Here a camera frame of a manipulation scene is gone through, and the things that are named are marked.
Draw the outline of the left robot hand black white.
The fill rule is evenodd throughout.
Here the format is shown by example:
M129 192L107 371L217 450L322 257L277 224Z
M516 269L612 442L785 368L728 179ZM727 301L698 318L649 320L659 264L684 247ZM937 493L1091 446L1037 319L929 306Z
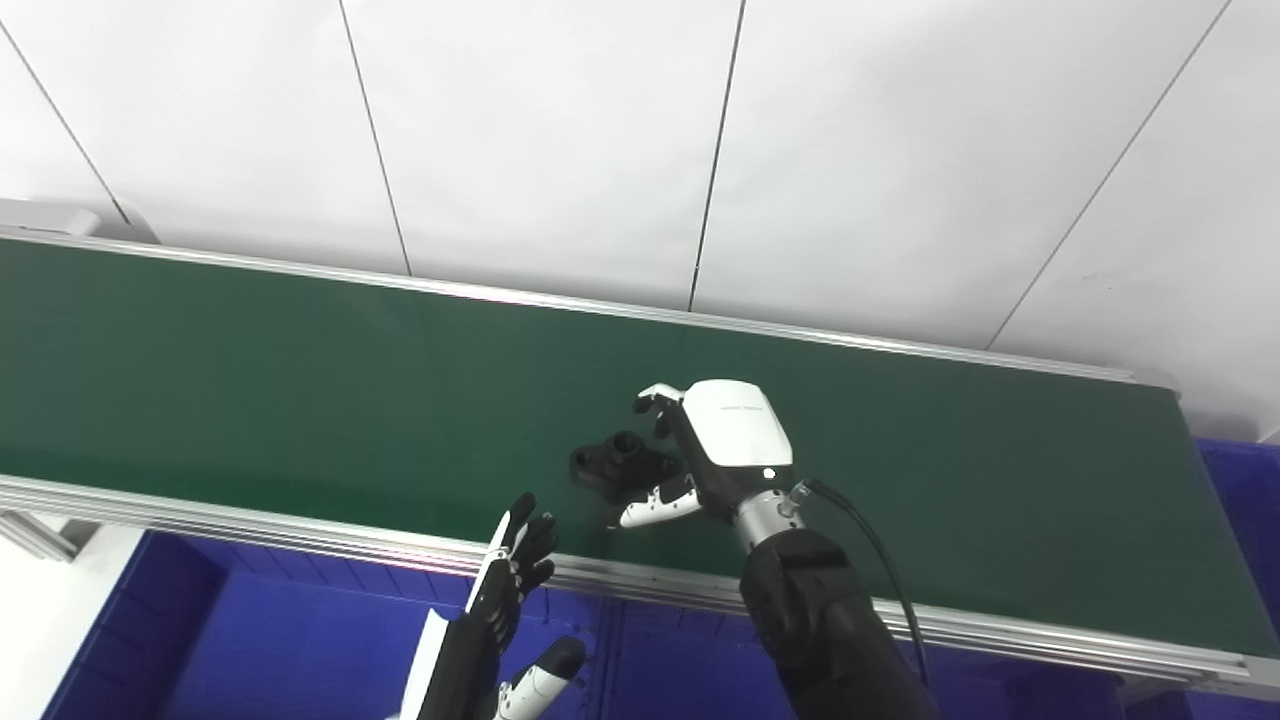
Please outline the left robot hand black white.
M500 660L515 639L525 600L556 565L556 519L525 492L503 512L460 614L428 614L398 719L539 719L588 661L581 639L561 635L509 680Z

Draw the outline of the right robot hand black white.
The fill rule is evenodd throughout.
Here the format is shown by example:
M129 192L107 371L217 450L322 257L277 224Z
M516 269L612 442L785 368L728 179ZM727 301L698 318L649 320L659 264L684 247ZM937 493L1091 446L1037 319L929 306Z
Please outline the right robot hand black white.
M655 432L675 442L684 471L623 505L611 529L700 512L732 527L742 547L754 550L803 528L796 510L782 509L795 482L794 450L758 386L709 379L677 389L657 383L637 395L634 411L655 414Z

